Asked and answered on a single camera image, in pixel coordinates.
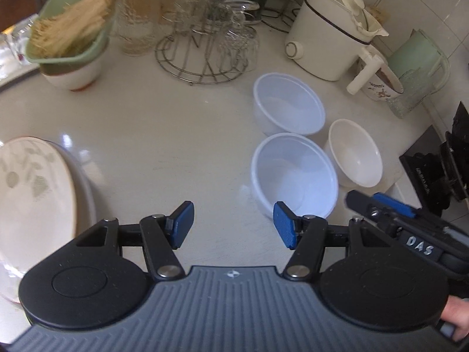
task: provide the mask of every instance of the black stripe on pot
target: black stripe on pot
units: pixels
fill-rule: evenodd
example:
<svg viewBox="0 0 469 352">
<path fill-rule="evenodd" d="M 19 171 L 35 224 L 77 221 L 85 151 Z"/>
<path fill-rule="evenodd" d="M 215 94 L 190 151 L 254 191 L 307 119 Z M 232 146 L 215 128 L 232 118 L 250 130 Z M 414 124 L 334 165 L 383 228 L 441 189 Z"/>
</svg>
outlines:
<svg viewBox="0 0 469 352">
<path fill-rule="evenodd" d="M 350 37 L 351 39 L 357 41 L 357 42 L 360 42 L 362 43 L 363 45 L 369 45 L 371 43 L 370 42 L 365 42 L 365 41 L 362 41 L 362 40 L 359 40 L 358 38 L 355 38 L 353 37 L 351 34 L 347 33 L 345 30 L 341 29 L 340 27 L 338 27 L 335 23 L 333 22 L 330 22 L 326 17 L 324 17 L 321 13 L 319 13 L 316 9 L 314 9 L 310 3 L 308 3 L 307 0 L 304 0 L 304 3 L 306 4 L 306 6 L 308 8 L 310 8 L 313 12 L 315 12 L 318 16 L 320 16 L 325 22 L 327 22 L 329 25 L 332 25 L 334 28 L 336 28 L 337 30 L 339 30 L 340 32 L 342 32 L 343 34 L 345 34 L 347 37 Z"/>
</svg>

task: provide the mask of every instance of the crosshair symbol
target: crosshair symbol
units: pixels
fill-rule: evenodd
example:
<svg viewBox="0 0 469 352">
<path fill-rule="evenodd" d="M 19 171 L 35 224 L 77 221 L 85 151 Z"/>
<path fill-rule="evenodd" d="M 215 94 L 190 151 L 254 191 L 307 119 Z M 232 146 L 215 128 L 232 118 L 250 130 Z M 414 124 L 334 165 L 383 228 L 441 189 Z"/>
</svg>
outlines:
<svg viewBox="0 0 469 352">
<path fill-rule="evenodd" d="M 237 272 L 236 270 L 230 270 L 227 272 L 227 276 L 230 278 L 237 278 L 241 275 L 241 273 Z"/>
</svg>

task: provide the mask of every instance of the white electric pot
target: white electric pot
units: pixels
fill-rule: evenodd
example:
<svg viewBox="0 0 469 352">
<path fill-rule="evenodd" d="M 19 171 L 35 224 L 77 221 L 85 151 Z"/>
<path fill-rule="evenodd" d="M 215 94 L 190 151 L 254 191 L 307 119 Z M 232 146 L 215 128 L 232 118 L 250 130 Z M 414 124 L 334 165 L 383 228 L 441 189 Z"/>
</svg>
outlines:
<svg viewBox="0 0 469 352">
<path fill-rule="evenodd" d="M 365 67 L 347 86 L 357 93 L 384 63 L 366 47 L 388 35 L 363 7 L 362 0 L 305 0 L 285 42 L 287 56 L 327 81 L 340 79 L 360 57 Z"/>
</svg>

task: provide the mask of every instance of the gray ribbed plate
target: gray ribbed plate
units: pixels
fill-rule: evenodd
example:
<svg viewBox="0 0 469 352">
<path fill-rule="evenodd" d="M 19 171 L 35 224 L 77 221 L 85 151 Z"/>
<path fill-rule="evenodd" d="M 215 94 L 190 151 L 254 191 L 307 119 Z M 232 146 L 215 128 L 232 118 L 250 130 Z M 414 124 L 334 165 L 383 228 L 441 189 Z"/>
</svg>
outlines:
<svg viewBox="0 0 469 352">
<path fill-rule="evenodd" d="M 35 325 L 7 349 L 445 352 L 456 348 L 431 327 L 386 334 L 352 325 L 329 312 L 308 284 L 287 281 L 274 267 L 194 267 L 180 281 L 158 283 L 139 309 L 112 326 L 61 332 Z"/>
</svg>

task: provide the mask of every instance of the white countertop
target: white countertop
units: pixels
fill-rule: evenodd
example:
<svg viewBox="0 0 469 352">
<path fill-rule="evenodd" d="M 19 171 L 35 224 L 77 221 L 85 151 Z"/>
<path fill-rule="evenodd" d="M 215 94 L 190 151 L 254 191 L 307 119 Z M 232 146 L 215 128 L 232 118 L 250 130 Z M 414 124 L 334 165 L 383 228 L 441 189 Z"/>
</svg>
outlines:
<svg viewBox="0 0 469 352">
<path fill-rule="evenodd" d="M 301 78 L 320 96 L 326 125 L 311 137 L 321 147 L 330 124 L 348 118 L 378 145 L 386 191 L 403 174 L 398 157 L 431 120 L 417 107 L 404 120 L 386 104 L 362 92 L 345 91 L 351 76 L 332 83 L 288 60 L 284 34 L 261 24 L 257 69 L 217 86 L 189 86 L 164 72 L 153 54 L 127 57 L 110 46 L 104 74 L 83 92 L 61 91 L 36 75 L 0 93 L 0 141 L 29 135 L 65 146 L 83 163 L 94 186 L 98 218 L 136 223 L 170 214 L 182 201 L 194 202 L 196 218 L 182 248 L 191 265 L 275 265 L 281 271 L 291 251 L 250 195 L 249 167 L 265 139 L 252 114 L 252 85 L 266 72 Z M 346 225 L 351 212 L 344 191 L 329 222 Z M 126 253 L 142 263 L 135 251 Z M 0 342 L 12 341 L 27 323 L 22 312 L 0 298 Z"/>
</svg>

